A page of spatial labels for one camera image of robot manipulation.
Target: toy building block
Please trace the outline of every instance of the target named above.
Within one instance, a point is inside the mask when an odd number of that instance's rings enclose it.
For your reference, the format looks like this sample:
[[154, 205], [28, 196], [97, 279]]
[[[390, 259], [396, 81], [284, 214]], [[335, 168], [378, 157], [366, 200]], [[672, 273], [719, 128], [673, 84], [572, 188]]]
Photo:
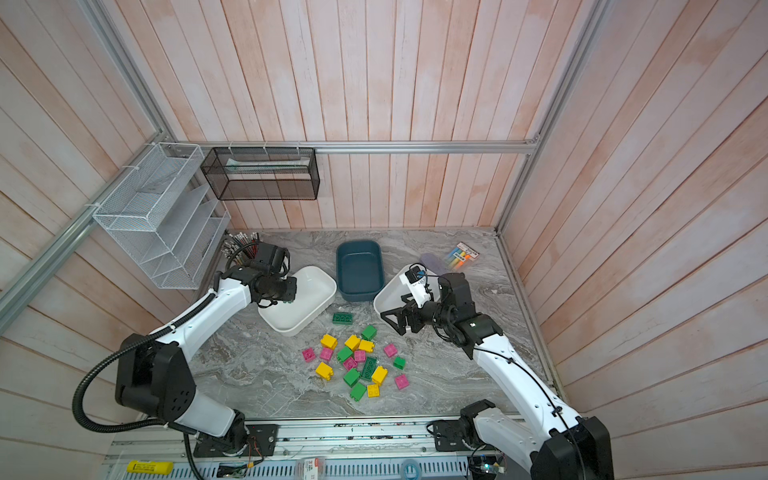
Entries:
[[307, 363], [315, 359], [315, 351], [312, 349], [306, 349], [301, 354], [304, 355], [304, 361]]
[[320, 340], [320, 345], [326, 347], [327, 349], [335, 349], [336, 345], [339, 345], [339, 340], [332, 337], [331, 335], [323, 335], [323, 339]]
[[391, 359], [393, 356], [397, 355], [397, 347], [390, 343], [388, 346], [384, 347], [384, 353]]
[[395, 384], [397, 385], [397, 388], [404, 389], [406, 386], [410, 385], [408, 382], [408, 377], [405, 375], [400, 375], [395, 377]]
[[331, 377], [333, 376], [333, 369], [327, 366], [325, 362], [320, 362], [320, 364], [315, 369], [315, 373], [322, 376], [325, 380], [330, 381]]
[[373, 353], [373, 342], [369, 342], [368, 340], [360, 340], [360, 345], [357, 347], [361, 349], [363, 352]]
[[349, 386], [353, 386], [357, 383], [357, 381], [360, 378], [360, 372], [358, 372], [355, 369], [351, 369], [344, 375], [344, 383], [346, 383]]
[[348, 346], [345, 346], [339, 352], [336, 354], [336, 358], [339, 359], [341, 363], [344, 363], [350, 356], [352, 356], [353, 352], [351, 349], [349, 349]]
[[349, 392], [349, 396], [355, 399], [355, 402], [359, 402], [363, 395], [366, 394], [366, 386], [362, 383], [352, 387], [352, 392]]
[[357, 338], [357, 335], [352, 335], [344, 342], [344, 345], [348, 346], [350, 350], [357, 350], [357, 347], [360, 345], [360, 339]]
[[378, 330], [376, 330], [376, 327], [374, 327], [373, 325], [368, 325], [366, 329], [364, 329], [362, 333], [360, 333], [360, 336], [362, 337], [363, 340], [371, 341], [373, 340], [373, 337], [376, 336], [376, 332], [378, 332]]
[[333, 325], [352, 325], [352, 314], [336, 312], [333, 314], [333, 319], [331, 322]]
[[333, 350], [323, 347], [323, 351], [320, 352], [320, 359], [328, 362], [331, 358], [333, 358]]
[[376, 385], [381, 385], [382, 383], [384, 383], [384, 379], [386, 378], [386, 374], [387, 373], [389, 373], [389, 370], [387, 370], [384, 367], [382, 367], [381, 365], [379, 365], [379, 366], [376, 367], [376, 371], [373, 373], [373, 375], [371, 375], [371, 380]]
[[376, 371], [376, 359], [370, 356], [366, 359], [366, 364], [362, 366], [362, 377], [370, 380], [374, 371]]
[[348, 359], [344, 360], [344, 368], [347, 370], [356, 369], [357, 368], [357, 362], [354, 358], [349, 357]]

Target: pink building block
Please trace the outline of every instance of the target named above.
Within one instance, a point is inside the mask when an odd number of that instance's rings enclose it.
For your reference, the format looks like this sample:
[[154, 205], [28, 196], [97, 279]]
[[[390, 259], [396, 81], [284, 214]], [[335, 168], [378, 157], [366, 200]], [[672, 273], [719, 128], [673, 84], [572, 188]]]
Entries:
[[390, 343], [388, 346], [384, 347], [384, 353], [391, 359], [393, 356], [397, 355], [397, 347]]
[[323, 351], [320, 352], [320, 358], [323, 359], [323, 361], [325, 362], [329, 362], [332, 356], [333, 356], [333, 350], [323, 347]]
[[315, 351], [312, 349], [306, 349], [301, 354], [304, 355], [304, 361], [307, 363], [315, 359]]
[[349, 357], [348, 359], [344, 360], [344, 363], [342, 363], [342, 365], [344, 365], [344, 368], [347, 369], [347, 370], [351, 370], [351, 369], [356, 369], [357, 368], [357, 362], [352, 357]]
[[405, 375], [395, 377], [395, 384], [397, 385], [397, 388], [401, 390], [410, 385], [408, 382], [408, 377]]

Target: white plastic tray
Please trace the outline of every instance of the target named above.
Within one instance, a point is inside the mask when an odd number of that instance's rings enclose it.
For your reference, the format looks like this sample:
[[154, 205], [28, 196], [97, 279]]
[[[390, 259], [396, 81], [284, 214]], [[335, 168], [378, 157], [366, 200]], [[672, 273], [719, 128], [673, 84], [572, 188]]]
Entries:
[[336, 281], [316, 266], [305, 266], [296, 272], [296, 300], [277, 302], [259, 309], [261, 318], [276, 332], [294, 336], [333, 303]]
[[[389, 283], [382, 288], [382, 291], [373, 299], [373, 309], [379, 314], [379, 318], [381, 318], [382, 312], [405, 305], [400, 297], [410, 293], [410, 290], [408, 290], [408, 286], [403, 285], [400, 282], [400, 275], [410, 268], [411, 265], [412, 263], [409, 263], [401, 268], [397, 275], [395, 275], [395, 278], [391, 279]], [[427, 275], [435, 274], [431, 270], [427, 270]], [[440, 289], [437, 283], [437, 277], [428, 276], [427, 285], [429, 285], [429, 289], [432, 291], [435, 300], [440, 300]]]

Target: yellow building block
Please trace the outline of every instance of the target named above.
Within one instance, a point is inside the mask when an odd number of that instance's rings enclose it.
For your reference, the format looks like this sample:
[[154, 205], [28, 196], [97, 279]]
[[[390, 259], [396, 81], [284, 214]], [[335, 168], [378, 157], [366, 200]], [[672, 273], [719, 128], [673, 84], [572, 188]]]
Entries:
[[387, 373], [389, 373], [389, 370], [382, 366], [378, 366], [373, 375], [371, 375], [371, 380], [373, 380], [376, 385], [381, 385], [384, 382]]
[[357, 348], [361, 349], [363, 352], [373, 353], [373, 342], [360, 340], [360, 345]]
[[330, 381], [331, 377], [333, 376], [333, 369], [327, 366], [325, 362], [320, 362], [320, 364], [315, 369], [315, 373], [322, 376], [325, 380]]
[[326, 347], [327, 349], [335, 349], [336, 345], [339, 345], [339, 340], [337, 340], [335, 337], [332, 337], [331, 335], [324, 335], [323, 339], [320, 340], [320, 345]]
[[360, 339], [357, 338], [357, 335], [352, 335], [347, 339], [346, 342], [344, 342], [344, 345], [348, 346], [350, 350], [353, 352], [357, 350], [357, 346], [360, 344]]

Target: green building block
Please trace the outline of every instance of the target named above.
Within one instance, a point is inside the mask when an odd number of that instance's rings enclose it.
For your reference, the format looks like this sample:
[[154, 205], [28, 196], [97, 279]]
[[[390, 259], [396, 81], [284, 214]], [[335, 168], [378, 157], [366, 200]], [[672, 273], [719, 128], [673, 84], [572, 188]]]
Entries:
[[377, 331], [378, 330], [376, 330], [376, 327], [374, 327], [373, 325], [368, 325], [366, 329], [364, 329], [362, 333], [360, 333], [360, 336], [362, 337], [363, 340], [368, 340], [370, 342], [371, 340], [373, 340], [373, 337], [376, 336]]
[[344, 383], [346, 383], [349, 386], [353, 386], [357, 383], [357, 380], [360, 378], [360, 372], [358, 372], [356, 369], [351, 369], [344, 375]]
[[336, 312], [333, 314], [331, 322], [334, 325], [352, 325], [352, 317], [351, 313]]
[[366, 380], [370, 380], [375, 371], [376, 359], [370, 356], [366, 359], [366, 364], [362, 366], [362, 377]]
[[352, 349], [350, 349], [348, 346], [345, 346], [344, 348], [339, 350], [339, 353], [336, 354], [336, 358], [339, 359], [341, 363], [344, 363], [352, 355], [353, 355]]
[[359, 402], [363, 395], [366, 394], [366, 386], [364, 386], [362, 383], [358, 383], [357, 385], [352, 387], [352, 392], [349, 393], [349, 396], [355, 399], [355, 402]]

